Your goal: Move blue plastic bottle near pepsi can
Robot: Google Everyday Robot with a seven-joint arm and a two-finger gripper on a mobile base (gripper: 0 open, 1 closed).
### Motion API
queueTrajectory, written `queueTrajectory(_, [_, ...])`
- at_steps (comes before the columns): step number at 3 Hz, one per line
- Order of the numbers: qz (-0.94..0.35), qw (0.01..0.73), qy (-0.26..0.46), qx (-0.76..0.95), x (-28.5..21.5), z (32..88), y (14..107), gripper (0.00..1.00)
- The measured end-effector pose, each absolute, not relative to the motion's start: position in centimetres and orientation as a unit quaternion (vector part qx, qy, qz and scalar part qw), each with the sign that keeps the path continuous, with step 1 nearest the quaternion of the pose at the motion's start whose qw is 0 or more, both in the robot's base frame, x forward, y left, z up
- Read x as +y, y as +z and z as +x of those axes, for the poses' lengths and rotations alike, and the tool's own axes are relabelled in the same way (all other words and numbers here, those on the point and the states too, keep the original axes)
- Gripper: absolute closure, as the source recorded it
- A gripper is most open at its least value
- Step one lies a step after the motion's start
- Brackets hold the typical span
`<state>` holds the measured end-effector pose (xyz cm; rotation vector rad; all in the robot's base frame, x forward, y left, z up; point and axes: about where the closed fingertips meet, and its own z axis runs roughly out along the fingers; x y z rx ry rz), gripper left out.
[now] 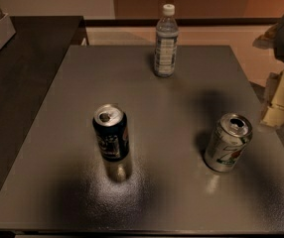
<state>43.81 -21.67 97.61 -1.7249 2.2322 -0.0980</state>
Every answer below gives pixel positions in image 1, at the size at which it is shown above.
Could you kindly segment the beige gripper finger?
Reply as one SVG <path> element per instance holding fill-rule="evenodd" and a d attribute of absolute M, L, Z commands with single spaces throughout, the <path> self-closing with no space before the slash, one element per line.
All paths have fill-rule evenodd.
<path fill-rule="evenodd" d="M 275 129 L 284 124 L 284 69 L 267 78 L 260 123 Z"/>

